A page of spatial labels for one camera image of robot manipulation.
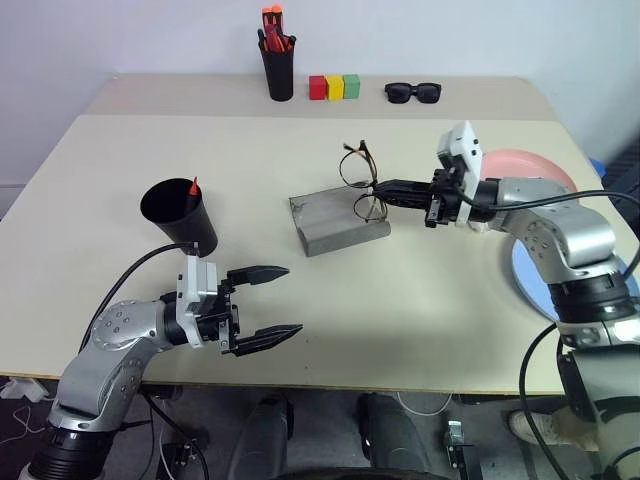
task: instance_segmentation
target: table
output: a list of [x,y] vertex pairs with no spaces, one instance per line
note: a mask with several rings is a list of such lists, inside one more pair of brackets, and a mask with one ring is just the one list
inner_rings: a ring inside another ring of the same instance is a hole
[[[260,76],[125,75],[80,115],[0,222],[3,374],[58,377],[97,304],[138,257],[168,243],[138,204],[165,178],[198,176],[220,244],[218,272],[275,264],[291,273],[238,289],[244,334],[277,323],[303,331],[243,358],[218,346],[181,346],[157,356],[157,382],[295,385],[514,393],[531,340],[548,323],[517,292],[512,240],[453,226],[425,229],[419,211],[391,209],[389,237],[306,258],[288,198],[340,186],[342,143],[364,138],[380,179],[428,181],[440,135],[469,119],[485,152],[534,151],[580,189],[598,188],[584,154],[544,98],[517,78],[429,78],[436,105],[386,102],[390,77],[362,77],[361,98],[266,96]],[[424,79],[403,78],[417,81]],[[611,204],[604,214],[629,260],[631,230]],[[145,264],[117,299],[150,300],[174,288],[179,253]],[[529,391],[557,393],[556,338],[540,346]]]

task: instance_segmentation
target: colored block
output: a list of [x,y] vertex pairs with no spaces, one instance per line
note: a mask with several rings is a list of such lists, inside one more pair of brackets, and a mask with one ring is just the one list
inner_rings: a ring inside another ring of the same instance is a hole
[[343,75],[344,98],[358,98],[360,96],[360,77],[358,75]]
[[342,100],[344,95],[344,80],[342,75],[329,75],[327,79],[327,98],[331,101]]
[[311,75],[309,77],[309,98],[311,100],[324,100],[327,95],[327,81],[323,75]]

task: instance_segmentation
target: glasses frame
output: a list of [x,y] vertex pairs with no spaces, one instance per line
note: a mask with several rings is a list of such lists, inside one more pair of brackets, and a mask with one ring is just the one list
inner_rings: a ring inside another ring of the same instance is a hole
[[[348,187],[351,188],[360,188],[360,189],[368,189],[368,188],[373,188],[376,186],[376,184],[378,183],[378,167],[376,166],[376,162],[373,160],[373,156],[371,155],[371,153],[369,152],[369,149],[367,148],[367,144],[364,140],[360,140],[360,145],[358,146],[358,148],[353,148],[350,147],[349,145],[347,145],[346,143],[344,144],[344,148],[345,150],[348,150],[349,153],[347,153],[344,157],[342,157],[342,160],[340,160],[340,164],[338,165],[338,171],[340,173],[340,178],[342,178],[342,181],[345,183],[345,185],[347,185]],[[362,159],[367,162],[367,165],[369,167],[369,171],[371,173],[371,182],[355,182],[355,183],[350,183],[347,181],[347,179],[344,177],[344,173],[342,172],[342,166],[344,165],[344,161],[349,158],[351,155],[358,155],[359,157],[362,157]],[[365,198],[369,198],[369,197],[374,197],[374,201],[371,203],[371,208],[369,209],[369,213],[367,214],[366,217],[360,215],[360,213],[357,210],[358,204],[364,200]],[[379,217],[374,217],[371,218],[370,215],[373,212],[373,210],[375,209],[375,207],[378,206],[378,208],[380,209],[380,213],[381,215]],[[353,204],[353,213],[356,215],[356,217],[364,220],[365,222],[369,223],[372,221],[384,221],[387,219],[387,215],[388,215],[388,209],[387,209],[387,204],[385,202],[383,202],[382,200],[377,199],[372,193],[364,193],[362,195],[360,195],[360,197],[354,202]]]

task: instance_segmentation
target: red block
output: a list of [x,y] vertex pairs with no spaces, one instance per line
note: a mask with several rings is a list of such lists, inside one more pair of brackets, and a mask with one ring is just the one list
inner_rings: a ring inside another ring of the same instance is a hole
[[309,98],[311,100],[324,100],[327,96],[327,81],[322,75],[309,77]]

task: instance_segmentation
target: pink plate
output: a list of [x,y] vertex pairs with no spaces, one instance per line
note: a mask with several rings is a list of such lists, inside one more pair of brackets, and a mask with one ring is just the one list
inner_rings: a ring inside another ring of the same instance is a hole
[[559,166],[540,155],[524,150],[495,150],[482,159],[480,178],[542,177],[562,182],[578,191],[571,177]]

